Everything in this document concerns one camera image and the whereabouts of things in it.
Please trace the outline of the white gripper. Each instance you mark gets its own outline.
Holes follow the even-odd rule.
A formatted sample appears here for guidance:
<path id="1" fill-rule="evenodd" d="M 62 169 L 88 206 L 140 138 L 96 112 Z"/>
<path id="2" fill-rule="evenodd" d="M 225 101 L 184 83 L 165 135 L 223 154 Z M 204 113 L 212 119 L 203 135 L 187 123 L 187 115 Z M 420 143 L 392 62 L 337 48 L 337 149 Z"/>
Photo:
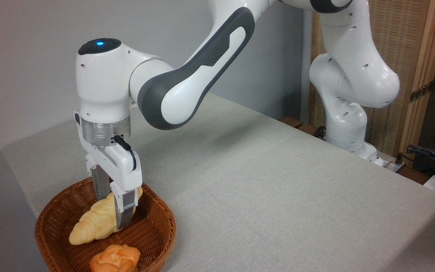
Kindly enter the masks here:
<path id="1" fill-rule="evenodd" d="M 78 136 L 87 152 L 86 167 L 92 178 L 97 200 L 114 193 L 116 228 L 131 223 L 134 208 L 138 205 L 138 187 L 142 185 L 140 160 L 135 150 L 128 151 L 115 141 L 115 136 L 125 141 L 131 136 L 131 117 L 119 122 L 99 124 L 89 122 L 74 112 Z"/>

